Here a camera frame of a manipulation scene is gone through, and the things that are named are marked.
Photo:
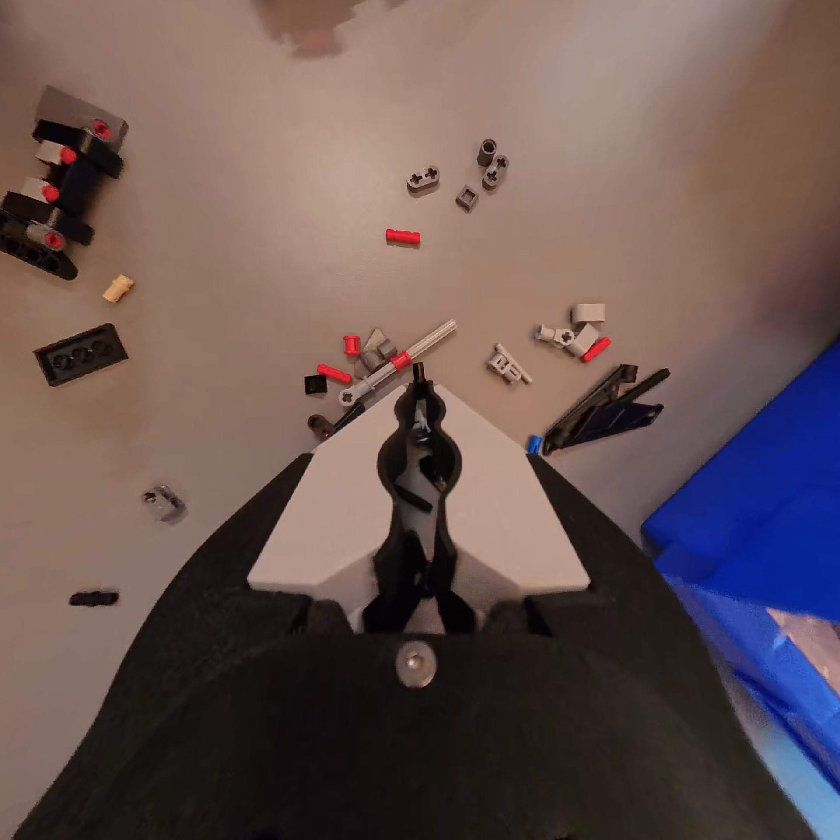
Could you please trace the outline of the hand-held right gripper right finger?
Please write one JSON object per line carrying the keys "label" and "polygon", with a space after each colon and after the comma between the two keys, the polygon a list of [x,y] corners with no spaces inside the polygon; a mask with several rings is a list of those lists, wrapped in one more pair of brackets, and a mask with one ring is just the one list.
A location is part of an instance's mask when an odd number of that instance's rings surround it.
{"label": "hand-held right gripper right finger", "polygon": [[460,454],[444,500],[457,552],[451,590],[483,623],[499,602],[585,591],[591,577],[526,449],[442,385],[442,432]]}

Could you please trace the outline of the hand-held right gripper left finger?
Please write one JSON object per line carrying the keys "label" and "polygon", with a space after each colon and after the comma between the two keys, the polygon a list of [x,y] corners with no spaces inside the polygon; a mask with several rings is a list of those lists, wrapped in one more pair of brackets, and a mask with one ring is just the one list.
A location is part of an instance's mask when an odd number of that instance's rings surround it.
{"label": "hand-held right gripper left finger", "polygon": [[373,557],[392,524],[393,498],[377,471],[406,385],[320,444],[248,574],[252,590],[339,603],[352,629],[378,594]]}

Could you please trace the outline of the black grey lego assembly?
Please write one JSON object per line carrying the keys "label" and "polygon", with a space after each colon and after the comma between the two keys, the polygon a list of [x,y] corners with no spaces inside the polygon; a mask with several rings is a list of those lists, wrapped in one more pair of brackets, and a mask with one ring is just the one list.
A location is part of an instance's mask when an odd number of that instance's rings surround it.
{"label": "black grey lego assembly", "polygon": [[91,244],[95,233],[86,221],[88,209],[105,179],[120,178],[129,127],[123,117],[57,87],[43,90],[32,138],[45,171],[9,193],[22,201],[17,215],[43,228],[35,241],[52,250]]}

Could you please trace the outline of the black flat lego plate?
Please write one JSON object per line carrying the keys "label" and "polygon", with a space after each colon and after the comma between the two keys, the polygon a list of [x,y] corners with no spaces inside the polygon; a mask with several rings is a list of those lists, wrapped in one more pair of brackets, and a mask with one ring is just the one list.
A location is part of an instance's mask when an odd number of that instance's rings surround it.
{"label": "black flat lego plate", "polygon": [[79,380],[129,358],[110,322],[36,349],[33,355],[50,387]]}

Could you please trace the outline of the small grey lego connector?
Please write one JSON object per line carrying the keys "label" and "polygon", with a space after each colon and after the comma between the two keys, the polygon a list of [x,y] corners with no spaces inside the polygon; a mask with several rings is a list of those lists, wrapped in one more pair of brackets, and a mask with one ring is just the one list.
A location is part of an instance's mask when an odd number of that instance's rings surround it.
{"label": "small grey lego connector", "polygon": [[153,486],[142,494],[143,506],[154,519],[162,523],[175,523],[186,514],[186,504],[166,485]]}

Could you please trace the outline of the dark grey double lego connector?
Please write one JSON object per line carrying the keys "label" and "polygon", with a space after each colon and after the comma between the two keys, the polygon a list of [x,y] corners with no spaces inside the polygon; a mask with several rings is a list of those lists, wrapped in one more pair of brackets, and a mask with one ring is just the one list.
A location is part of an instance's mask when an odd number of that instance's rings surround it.
{"label": "dark grey double lego connector", "polygon": [[494,192],[504,183],[509,171],[509,159],[498,150],[498,143],[493,139],[481,141],[476,155],[476,162],[482,169],[481,184],[489,193]]}

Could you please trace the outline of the black curved lego beam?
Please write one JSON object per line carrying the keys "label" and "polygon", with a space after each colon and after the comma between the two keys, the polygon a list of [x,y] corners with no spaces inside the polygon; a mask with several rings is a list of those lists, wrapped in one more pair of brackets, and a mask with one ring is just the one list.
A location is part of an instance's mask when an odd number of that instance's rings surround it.
{"label": "black curved lego beam", "polygon": [[25,226],[5,211],[1,211],[1,252],[61,280],[78,277],[78,268],[64,251],[29,238]]}

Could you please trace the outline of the blue plastic bin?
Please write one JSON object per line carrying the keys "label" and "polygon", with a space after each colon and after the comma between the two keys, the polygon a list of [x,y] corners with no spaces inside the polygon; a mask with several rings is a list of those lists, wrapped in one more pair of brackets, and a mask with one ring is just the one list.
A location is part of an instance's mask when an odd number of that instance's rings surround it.
{"label": "blue plastic bin", "polygon": [[644,523],[655,565],[728,670],[838,791],[838,689],[771,614],[838,642],[836,340]]}

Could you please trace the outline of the pile of lego pieces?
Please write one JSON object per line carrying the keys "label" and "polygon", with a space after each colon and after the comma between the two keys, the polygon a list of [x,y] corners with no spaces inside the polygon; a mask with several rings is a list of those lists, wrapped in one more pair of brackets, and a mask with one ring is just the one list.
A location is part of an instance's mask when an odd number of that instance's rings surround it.
{"label": "pile of lego pieces", "polygon": [[[569,327],[554,328],[541,324],[534,330],[533,339],[567,353],[582,364],[588,364],[612,345],[601,330],[605,319],[604,304],[582,303],[570,310]],[[308,419],[310,430],[319,441],[336,435],[364,412],[363,399],[366,396],[405,368],[413,368],[413,363],[456,329],[455,320],[448,320],[401,352],[397,352],[395,345],[379,333],[375,334],[379,338],[378,343],[371,340],[365,349],[362,349],[358,336],[344,337],[345,353],[362,362],[366,375],[355,379],[349,372],[321,364],[316,374],[306,376],[304,389],[309,395],[325,394],[329,382],[345,385],[339,394],[339,403],[344,408],[340,420],[331,423],[324,416],[311,415]],[[649,427],[658,419],[664,406],[645,404],[641,399],[669,377],[669,370],[660,369],[639,380],[635,365],[619,364],[573,404],[545,435],[531,436],[528,452],[550,456],[578,445]]]}

